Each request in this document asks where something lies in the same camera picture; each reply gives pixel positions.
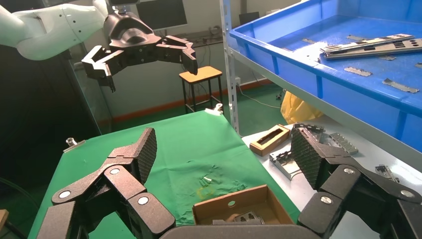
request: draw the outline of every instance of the metal shelf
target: metal shelf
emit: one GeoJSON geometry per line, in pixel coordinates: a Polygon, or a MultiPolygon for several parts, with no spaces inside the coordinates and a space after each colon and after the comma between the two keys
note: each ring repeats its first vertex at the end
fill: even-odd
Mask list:
{"type": "Polygon", "coordinates": [[[226,65],[227,89],[229,95],[230,120],[233,128],[239,132],[238,115],[237,115],[237,97],[236,97],[236,83],[234,72],[234,60],[238,60],[252,70],[258,72],[262,76],[271,80],[275,84],[281,86],[295,96],[301,98],[307,103],[313,105],[324,114],[351,129],[355,133],[361,135],[363,138],[372,142],[374,145],[380,147],[386,152],[392,154],[411,167],[422,172],[422,153],[413,149],[412,147],[402,143],[401,141],[391,137],[390,135],[380,131],[379,129],[355,118],[354,116],[336,108],[327,102],[315,97],[314,95],[292,85],[279,76],[275,75],[266,68],[258,65],[247,57],[243,56],[235,50],[236,43],[232,42],[232,38],[228,36],[231,30],[231,16],[230,16],[230,0],[220,0],[221,23],[223,29],[224,40],[224,55],[226,65]]]}

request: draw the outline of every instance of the stool leg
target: stool leg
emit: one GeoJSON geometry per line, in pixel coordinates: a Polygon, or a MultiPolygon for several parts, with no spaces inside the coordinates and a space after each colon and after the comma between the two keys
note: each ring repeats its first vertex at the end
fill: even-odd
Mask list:
{"type": "Polygon", "coordinates": [[[220,102],[223,103],[223,90],[221,90],[221,78],[218,77],[218,90],[220,91],[220,102]]]}
{"type": "Polygon", "coordinates": [[[182,79],[182,86],[183,86],[183,100],[185,100],[185,112],[188,113],[188,107],[186,106],[188,101],[186,100],[186,89],[185,89],[185,82],[183,81],[183,79],[182,79]]]}
{"type": "Polygon", "coordinates": [[[212,105],[212,91],[211,91],[211,81],[210,80],[208,80],[208,91],[210,92],[210,105],[211,105],[211,109],[213,108],[213,105],[212,105]]]}
{"type": "Polygon", "coordinates": [[[193,107],[194,107],[194,112],[197,111],[197,105],[195,103],[195,88],[194,85],[191,85],[191,90],[192,90],[192,103],[193,103],[193,107]]]}

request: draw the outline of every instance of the orange baseboard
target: orange baseboard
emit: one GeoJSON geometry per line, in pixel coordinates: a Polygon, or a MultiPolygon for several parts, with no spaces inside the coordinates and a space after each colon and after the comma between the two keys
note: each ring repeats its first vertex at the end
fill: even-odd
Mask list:
{"type": "MultiPolygon", "coordinates": [[[[266,85],[266,84],[271,84],[271,81],[268,80],[268,79],[265,79],[265,80],[262,80],[262,81],[259,81],[259,82],[252,82],[250,84],[240,86],[240,88],[244,91],[244,90],[256,88],[256,87],[259,87],[261,85],[266,85]]],[[[227,91],[227,89],[224,89],[222,92],[223,92],[223,95],[227,95],[228,91],[227,91]]],[[[220,93],[218,91],[216,91],[216,92],[213,92],[212,95],[215,96],[215,97],[218,97],[218,96],[220,96],[220,93]]],[[[195,97],[196,102],[205,101],[207,99],[208,99],[207,95],[201,95],[201,96],[195,97]]],[[[157,112],[160,112],[160,111],[172,109],[172,108],[175,108],[175,107],[180,107],[180,106],[183,106],[184,104],[185,104],[184,100],[174,101],[174,102],[170,102],[170,103],[167,103],[167,104],[164,104],[164,105],[155,106],[155,107],[151,107],[151,108],[148,108],[148,109],[135,111],[135,112],[128,113],[128,114],[125,114],[125,115],[113,117],[113,121],[114,122],[122,122],[122,121],[129,120],[129,119],[132,119],[132,118],[142,117],[142,116],[150,115],[150,114],[157,113],[157,112]]]]}

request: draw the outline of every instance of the textured fingertip pad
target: textured fingertip pad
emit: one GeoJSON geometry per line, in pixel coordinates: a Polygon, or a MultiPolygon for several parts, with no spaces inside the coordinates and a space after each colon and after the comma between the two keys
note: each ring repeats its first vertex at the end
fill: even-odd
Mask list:
{"type": "Polygon", "coordinates": [[[135,156],[138,162],[138,170],[142,184],[145,184],[148,179],[149,173],[151,172],[152,165],[155,162],[157,156],[157,138],[155,136],[155,130],[153,128],[146,128],[139,138],[139,151],[135,156]]]}
{"type": "Polygon", "coordinates": [[[315,141],[315,139],[303,128],[293,130],[292,134],[292,147],[290,149],[292,156],[311,187],[316,189],[318,172],[323,158],[310,143],[310,141],[315,141]]]}

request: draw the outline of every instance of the open cardboard box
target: open cardboard box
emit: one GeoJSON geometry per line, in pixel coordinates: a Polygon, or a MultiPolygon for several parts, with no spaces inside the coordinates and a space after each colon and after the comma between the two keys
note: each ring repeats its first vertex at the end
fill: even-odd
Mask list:
{"type": "Polygon", "coordinates": [[[213,220],[234,222],[235,217],[249,211],[260,216],[265,224],[294,224],[267,185],[197,203],[192,211],[195,225],[212,225],[213,220]]]}

